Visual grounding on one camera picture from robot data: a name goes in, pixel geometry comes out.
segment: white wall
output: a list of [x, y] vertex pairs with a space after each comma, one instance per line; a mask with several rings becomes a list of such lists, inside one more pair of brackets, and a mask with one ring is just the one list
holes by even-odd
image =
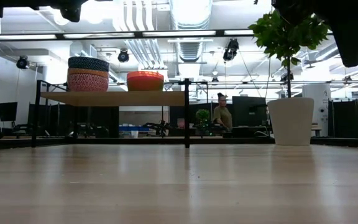
[[[31, 69], [19, 70], [16, 63], [0, 57], [0, 103], [18, 102], [16, 124], [27, 124], [29, 103], [35, 103], [37, 79], [43, 79], [41, 73], [35, 75]], [[0, 122], [0, 127], [11, 127], [11, 122]]]

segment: potted plant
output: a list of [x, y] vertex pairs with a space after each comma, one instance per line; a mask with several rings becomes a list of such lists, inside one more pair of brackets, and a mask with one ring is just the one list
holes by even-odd
[[311, 98], [291, 98], [291, 64], [301, 61], [294, 57], [301, 47], [311, 50], [326, 40], [328, 26], [316, 16], [308, 16], [297, 26], [287, 23], [277, 11], [249, 26], [254, 31], [258, 47], [265, 47], [268, 57], [276, 57], [287, 69], [288, 98], [268, 102], [276, 144], [309, 145], [314, 101]]
[[196, 125], [197, 129], [200, 131], [201, 137], [209, 134], [209, 111], [208, 110], [198, 110], [196, 112], [196, 118], [198, 124]]

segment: person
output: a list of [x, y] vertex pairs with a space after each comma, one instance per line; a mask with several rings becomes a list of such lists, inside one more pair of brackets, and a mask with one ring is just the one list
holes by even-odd
[[229, 110], [226, 108], [226, 96], [222, 93], [218, 93], [219, 106], [214, 109], [213, 121], [223, 125], [228, 131], [233, 128], [232, 116]]

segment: ceiling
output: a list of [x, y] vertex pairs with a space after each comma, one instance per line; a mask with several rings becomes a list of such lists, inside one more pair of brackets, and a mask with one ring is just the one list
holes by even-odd
[[[153, 2], [153, 25], [157, 30], [171, 29], [170, 11], [164, 11], [163, 8], [169, 6], [168, 0], [154, 0]], [[253, 1], [246, 0], [214, 0], [211, 19], [209, 22], [210, 29], [246, 29], [262, 15], [271, 10], [270, 1], [259, 1], [254, 5]], [[56, 33], [56, 32], [112, 32], [115, 31], [110, 18], [113, 10], [108, 5], [100, 5], [94, 10], [105, 18], [100, 24], [91, 24], [86, 19], [81, 19], [79, 23], [68, 23], [60, 26], [54, 22], [53, 12], [50, 8], [44, 7], [36, 12], [30, 8], [6, 8], [4, 17], [0, 19], [1, 34], [23, 34], [23, 33]], [[301, 49], [301, 56], [304, 58], [315, 54], [318, 51], [334, 44], [332, 36], [329, 40], [324, 41], [315, 51]], [[213, 38], [213, 42], [205, 43], [201, 58], [200, 76], [198, 80], [210, 81], [212, 72], [218, 72], [219, 81], [249, 81], [248, 74], [253, 75], [257, 81], [268, 80], [268, 74], [274, 75], [274, 79], [279, 81], [280, 75], [285, 72], [281, 68], [281, 62], [275, 58], [271, 61], [266, 59], [263, 49], [254, 44], [251, 37], [238, 38], [240, 53], [230, 64], [223, 63], [222, 51], [228, 44], [230, 38]], [[41, 41], [41, 42], [3, 42], [1, 48], [9, 54], [10, 49], [48, 49], [60, 58], [66, 60], [70, 56], [70, 44], [72, 41]], [[138, 62], [130, 54], [130, 60], [127, 63], [119, 63], [114, 54], [119, 49], [127, 48], [123, 40], [89, 40], [84, 44], [91, 44], [99, 51], [100, 57], [106, 53], [112, 54], [112, 69], [122, 78], [126, 73], [138, 70]], [[167, 42], [167, 39], [158, 39], [158, 46], [163, 61], [168, 67], [168, 77], [171, 80], [177, 80], [178, 66], [177, 54], [174, 44]], [[358, 66], [354, 68], [344, 68], [339, 56], [333, 57], [327, 61], [312, 64], [313, 68], [305, 66], [296, 66], [291, 68], [295, 80], [342, 80], [345, 75], [358, 73]], [[211, 86], [211, 88], [225, 88], [225, 86]]]

